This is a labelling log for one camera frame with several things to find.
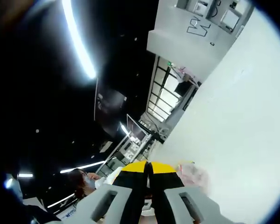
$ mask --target face mask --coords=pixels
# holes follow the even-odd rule
[[[5,188],[11,190],[20,202],[23,203],[23,194],[20,183],[18,180],[14,179],[11,174],[6,174]]]
[[[83,179],[89,188],[95,189],[95,180],[91,180],[87,176],[83,176]]]

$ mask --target white wall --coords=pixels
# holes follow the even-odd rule
[[[259,223],[280,200],[280,39],[258,11],[154,160],[206,169],[235,222]]]
[[[231,47],[234,37],[208,20],[197,24],[198,29],[201,24],[211,24],[205,37],[187,33],[190,20],[197,15],[176,8],[176,4],[177,0],[159,1],[155,30],[149,32],[147,50],[187,67],[204,82]]]

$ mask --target cable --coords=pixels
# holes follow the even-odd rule
[[[171,66],[171,69],[176,73],[176,75],[178,75],[179,78],[182,79],[182,77],[176,72],[176,70],[173,68],[173,66]]]
[[[173,71],[181,78],[181,76],[175,71],[175,69],[172,67],[172,69],[173,69]],[[189,76],[190,76],[190,78],[191,79],[189,79],[190,80],[190,82],[192,83],[192,84],[194,84],[197,88],[199,88],[199,85],[198,85],[198,83],[194,80],[194,78],[190,75],[190,74],[188,74]]]
[[[157,129],[157,132],[160,133],[159,129],[158,129],[158,126],[154,123],[154,121],[149,117],[149,115],[147,114],[147,112],[144,112],[145,115],[148,117],[148,119],[151,120],[151,122],[154,124],[155,128]]]

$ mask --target person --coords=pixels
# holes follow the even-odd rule
[[[52,221],[61,221],[54,214],[44,211],[35,205],[25,205],[23,200],[23,193],[21,185],[18,180],[20,166],[16,159],[13,157],[6,157],[3,161],[3,169],[0,172],[0,180],[3,182],[4,193],[2,197],[9,199],[7,208],[10,208],[18,216],[21,217],[21,223],[35,223],[44,224]]]
[[[95,181],[100,178],[101,177],[95,173],[86,173],[78,168],[69,172],[69,180],[76,189],[75,196],[79,200],[95,191]]]

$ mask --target dark hair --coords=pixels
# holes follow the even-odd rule
[[[76,168],[68,173],[68,178],[71,185],[75,188],[75,196],[78,199],[85,197],[83,187],[85,185],[83,175],[81,174],[80,169]]]

